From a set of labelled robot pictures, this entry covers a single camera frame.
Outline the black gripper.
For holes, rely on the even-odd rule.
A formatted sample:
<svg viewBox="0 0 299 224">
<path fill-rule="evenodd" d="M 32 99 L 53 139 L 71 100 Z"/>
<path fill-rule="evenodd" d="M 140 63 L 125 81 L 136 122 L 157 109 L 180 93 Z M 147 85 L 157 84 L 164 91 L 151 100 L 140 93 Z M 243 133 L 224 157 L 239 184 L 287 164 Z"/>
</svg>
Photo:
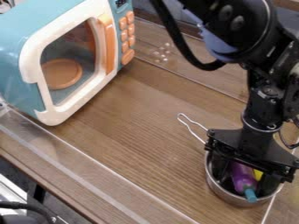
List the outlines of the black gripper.
<svg viewBox="0 0 299 224">
<path fill-rule="evenodd" d="M 299 158 L 276 142 L 273 135 L 281 123 L 263 125 L 241 114 L 240 129 L 209 129 L 204 150 L 211 155 L 212 177 L 221 187 L 232 187 L 229 161 L 239 162 L 264 174 L 257 182 L 256 196 L 267 197 L 276 192 L 280 183 L 292 182 L 299 170 Z"/>
</svg>

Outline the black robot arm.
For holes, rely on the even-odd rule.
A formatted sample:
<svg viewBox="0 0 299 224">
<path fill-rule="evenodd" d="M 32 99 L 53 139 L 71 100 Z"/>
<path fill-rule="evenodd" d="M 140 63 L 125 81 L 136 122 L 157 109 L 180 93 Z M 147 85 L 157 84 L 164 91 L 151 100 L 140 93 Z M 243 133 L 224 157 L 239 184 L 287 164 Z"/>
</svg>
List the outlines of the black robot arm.
<svg viewBox="0 0 299 224">
<path fill-rule="evenodd" d="M 215 71 L 237 63 L 247 71 L 248 100 L 240 129 L 209 129 L 204 150 L 212 171 L 221 181 L 235 163 L 263 172 L 253 192 L 265 196 L 289 182 L 299 171 L 297 144 L 281 135 L 284 123 L 299 128 L 299 37 L 281 25 L 271 0 L 177 0 L 199 19 L 205 47 L 215 57 L 209 63 L 193 55 L 164 0 L 149 0 L 183 57 L 201 70 Z"/>
</svg>

